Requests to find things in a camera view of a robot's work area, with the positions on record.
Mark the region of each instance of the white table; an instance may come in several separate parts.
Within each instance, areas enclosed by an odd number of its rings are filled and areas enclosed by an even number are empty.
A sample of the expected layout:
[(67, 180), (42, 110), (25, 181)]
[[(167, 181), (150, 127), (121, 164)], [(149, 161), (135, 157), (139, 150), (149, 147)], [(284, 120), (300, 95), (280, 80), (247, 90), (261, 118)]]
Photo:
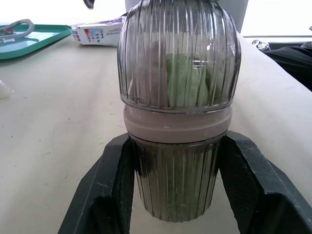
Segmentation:
[[(283, 170), (312, 205), (312, 93), (244, 39), (230, 129)], [(112, 138), (126, 132), (116, 48), (71, 38), (0, 63), (15, 90), (0, 100), (0, 233), (55, 234), (78, 183)], [(218, 176), (210, 209), (185, 223), (152, 218), (135, 186), (133, 234), (238, 234)]]

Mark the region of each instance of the green plastic tray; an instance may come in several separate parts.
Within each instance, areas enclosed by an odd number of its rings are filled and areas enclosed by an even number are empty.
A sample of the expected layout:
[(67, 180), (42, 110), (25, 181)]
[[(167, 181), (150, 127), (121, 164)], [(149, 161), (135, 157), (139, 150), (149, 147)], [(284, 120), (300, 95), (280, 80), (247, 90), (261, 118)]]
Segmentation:
[[(15, 32), (25, 32), (28, 25), (22, 24), (14, 28)], [(28, 36), (11, 42), (0, 42), (0, 59), (11, 59), (29, 54), (54, 41), (71, 34), (67, 25), (35, 24), (34, 31)]]

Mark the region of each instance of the domed plastic lid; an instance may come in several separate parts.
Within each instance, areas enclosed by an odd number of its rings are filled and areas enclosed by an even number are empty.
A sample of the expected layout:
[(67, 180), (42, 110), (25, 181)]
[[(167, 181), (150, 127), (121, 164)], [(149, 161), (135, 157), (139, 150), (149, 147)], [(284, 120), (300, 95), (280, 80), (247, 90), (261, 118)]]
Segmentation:
[(234, 96), (240, 58), (235, 25), (218, 3), (142, 1), (120, 35), (121, 99), (165, 113), (224, 108)]

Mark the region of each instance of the plastic container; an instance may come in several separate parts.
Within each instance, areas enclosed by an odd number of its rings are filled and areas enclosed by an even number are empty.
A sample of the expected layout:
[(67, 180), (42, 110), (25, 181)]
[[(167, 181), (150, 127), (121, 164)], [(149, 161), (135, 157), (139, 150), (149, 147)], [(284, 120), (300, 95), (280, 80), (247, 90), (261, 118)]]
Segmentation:
[(145, 209), (160, 220), (190, 221), (209, 208), (222, 135), (189, 144), (160, 144), (130, 135)]
[(128, 13), (118, 48), (121, 99), (165, 113), (229, 106), (240, 45), (229, 14), (213, 1), (142, 1)]
[(129, 11), (119, 86), (151, 215), (183, 222), (210, 206), (240, 58), (234, 23), (216, 2), (149, 0)]

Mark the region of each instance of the white box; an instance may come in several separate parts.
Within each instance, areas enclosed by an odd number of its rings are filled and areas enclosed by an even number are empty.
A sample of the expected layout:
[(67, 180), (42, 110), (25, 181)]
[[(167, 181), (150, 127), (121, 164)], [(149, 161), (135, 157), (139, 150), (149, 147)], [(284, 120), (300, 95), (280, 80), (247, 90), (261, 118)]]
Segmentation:
[(72, 27), (72, 35), (75, 41), (83, 45), (104, 45), (117, 47), (122, 26), (123, 21), (112, 24), (82, 24)]

